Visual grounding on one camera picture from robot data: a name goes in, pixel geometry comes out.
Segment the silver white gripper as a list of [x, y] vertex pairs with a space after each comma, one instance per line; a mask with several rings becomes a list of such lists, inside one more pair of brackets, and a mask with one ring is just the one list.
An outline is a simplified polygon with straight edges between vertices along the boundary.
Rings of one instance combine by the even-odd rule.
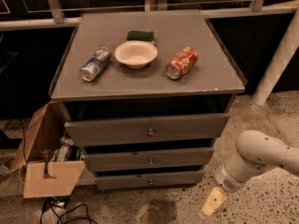
[[211, 190], [201, 209], [206, 217], [210, 217], [226, 201], [226, 192], [234, 193], [244, 187], [243, 183], [236, 181], [229, 175], [224, 163], [216, 169], [214, 179], [219, 187]]

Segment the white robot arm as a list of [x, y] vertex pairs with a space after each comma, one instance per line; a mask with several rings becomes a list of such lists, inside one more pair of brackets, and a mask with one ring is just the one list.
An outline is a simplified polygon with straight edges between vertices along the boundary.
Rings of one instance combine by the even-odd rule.
[[235, 140], [235, 152], [217, 168], [213, 188], [201, 209], [203, 217], [210, 217], [227, 199], [229, 193], [242, 189], [254, 176], [275, 167], [299, 176], [299, 148], [290, 147], [265, 133], [248, 130]]

